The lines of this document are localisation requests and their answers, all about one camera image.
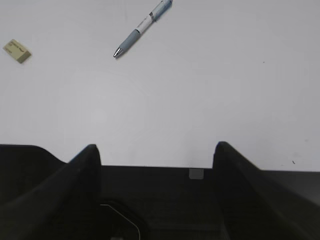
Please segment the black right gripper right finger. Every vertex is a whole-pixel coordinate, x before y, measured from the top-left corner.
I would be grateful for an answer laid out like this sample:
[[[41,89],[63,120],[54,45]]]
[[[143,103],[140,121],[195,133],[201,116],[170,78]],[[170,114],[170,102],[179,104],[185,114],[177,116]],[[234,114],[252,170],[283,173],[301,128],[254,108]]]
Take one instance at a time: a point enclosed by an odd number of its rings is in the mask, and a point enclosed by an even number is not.
[[[320,174],[262,170],[229,143],[217,144],[213,183],[230,240],[317,240]]]

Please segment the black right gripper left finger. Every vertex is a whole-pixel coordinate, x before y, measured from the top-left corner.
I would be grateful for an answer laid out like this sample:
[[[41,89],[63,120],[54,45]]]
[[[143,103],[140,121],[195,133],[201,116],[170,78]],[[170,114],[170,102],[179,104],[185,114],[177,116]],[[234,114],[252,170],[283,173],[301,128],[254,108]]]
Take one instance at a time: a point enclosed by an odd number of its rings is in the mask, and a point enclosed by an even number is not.
[[[96,239],[101,167],[94,144],[70,162],[39,146],[1,145],[1,239]]]

